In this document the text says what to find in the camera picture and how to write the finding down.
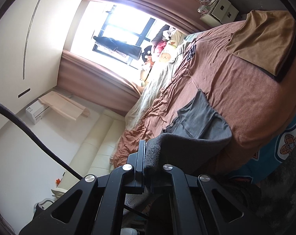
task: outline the black cord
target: black cord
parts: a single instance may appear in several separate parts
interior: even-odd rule
[[[142,217],[142,218],[144,218],[144,219],[147,219],[147,220],[150,219],[149,216],[147,216],[147,215],[145,215],[145,214],[143,214],[143,213],[141,213],[141,212],[139,212],[139,211],[137,211],[137,210],[134,210],[133,208],[131,208],[131,207],[125,205],[125,204],[124,204],[124,208],[127,209],[127,210],[130,211],[130,212],[135,213],[136,215],[138,215],[138,216],[140,216],[140,217]]]
[[[175,57],[175,59],[174,59],[174,63],[173,63],[173,67],[172,67],[172,72],[171,72],[171,82],[172,82],[172,83],[173,83],[173,70],[174,70],[174,65],[175,65],[176,59],[178,58],[179,55],[184,54],[184,53],[186,53],[186,52],[188,52],[188,51],[184,51],[184,52],[178,54],[178,55]]]
[[[20,129],[24,131],[28,135],[29,138],[33,140],[34,143],[38,145],[48,156],[50,156],[54,161],[56,161],[59,165],[61,165],[64,169],[66,169],[73,176],[81,180],[83,177],[79,175],[76,171],[74,171],[71,167],[69,167],[65,162],[63,162],[59,157],[57,157],[50,149],[48,149],[41,140],[30,130],[26,124],[20,120],[13,112],[11,112],[8,108],[0,104],[0,114],[4,117],[8,118],[15,125],[17,125]]]
[[[195,45],[195,43],[196,43],[197,41],[199,41],[199,40],[201,40],[201,39],[198,39],[198,40],[196,40],[195,42],[192,41],[190,44],[192,44],[192,43],[194,42],[192,45]],[[175,59],[174,59],[174,64],[175,64],[175,61],[176,61],[176,59],[178,58],[179,55],[181,55],[181,54],[183,54],[183,53],[186,53],[186,52],[189,52],[190,49],[191,49],[191,48],[189,48],[188,51],[184,51],[184,52],[178,54],[178,55],[175,57]],[[182,75],[185,73],[185,71],[186,71],[187,68],[189,67],[191,59],[192,59],[192,58],[189,59],[189,61],[188,61],[188,65],[186,66],[186,69],[184,70],[184,72],[182,73]],[[173,69],[174,69],[174,64],[173,64],[172,73],[171,73],[171,83],[172,83],[172,84],[173,84]]]

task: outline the window frame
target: window frame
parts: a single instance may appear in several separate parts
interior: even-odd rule
[[[99,33],[98,37],[102,37],[103,36],[103,34],[104,34],[107,26],[113,26],[113,27],[122,29],[123,31],[129,32],[129,33],[137,36],[138,37],[138,41],[135,44],[136,46],[140,46],[144,41],[150,42],[151,40],[149,38],[147,38],[146,36],[149,34],[149,31],[150,31],[151,27],[153,26],[153,24],[155,22],[155,19],[151,17],[148,20],[148,22],[147,22],[146,26],[144,27],[144,29],[142,30],[141,34],[138,34],[138,33],[132,32],[130,30],[124,29],[124,28],[122,28],[120,26],[117,26],[117,25],[114,25],[114,24],[110,24],[109,23],[110,17],[114,13],[114,10],[115,10],[116,6],[117,5],[114,4],[110,11],[106,11],[108,13],[108,15],[107,15],[107,18],[106,18],[105,22],[103,23],[103,26],[102,26],[102,28],[100,30],[100,33]],[[118,58],[116,58],[116,57],[114,57],[114,56],[112,56],[110,54],[107,54],[107,53],[105,53],[105,52],[103,52],[101,50],[98,50],[97,44],[94,44],[94,46],[92,48],[92,51],[97,52],[97,53],[102,54],[102,55],[105,55],[107,57],[113,58],[113,59],[115,59],[115,60],[117,60],[119,62],[122,62],[124,64],[127,64],[127,65],[135,68],[135,69],[138,69],[138,68],[136,68],[136,67],[134,67],[134,66],[131,65],[131,62],[133,60],[131,57],[128,57],[127,62],[124,62],[121,59],[118,59]]]

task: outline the metal screw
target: metal screw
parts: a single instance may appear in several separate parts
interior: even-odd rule
[[[208,175],[205,175],[205,174],[203,174],[203,175],[200,175],[200,180],[202,181],[202,182],[209,182],[210,181],[210,177],[208,176]]]
[[[173,166],[171,164],[165,164],[165,165],[163,165],[163,169],[164,170],[171,170],[171,169],[173,169]]]
[[[133,166],[131,164],[124,164],[123,165],[123,170],[131,170]]]
[[[85,177],[86,182],[92,182],[96,179],[94,175],[88,175]]]

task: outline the folded brown cloth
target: folded brown cloth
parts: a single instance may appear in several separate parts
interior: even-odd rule
[[[296,22],[288,11],[251,11],[225,50],[278,76],[294,43]]]

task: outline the cushion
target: cushion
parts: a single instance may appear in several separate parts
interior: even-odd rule
[[[158,43],[162,40],[163,37],[163,31],[169,30],[168,25],[164,25],[160,31],[157,33],[157,35],[152,39],[151,43],[156,47]]]
[[[111,172],[110,156],[124,130],[124,117],[105,109],[69,166],[82,177],[87,174],[94,174],[97,177],[109,174]],[[61,182],[52,192],[59,198],[77,182],[78,179],[66,171]]]

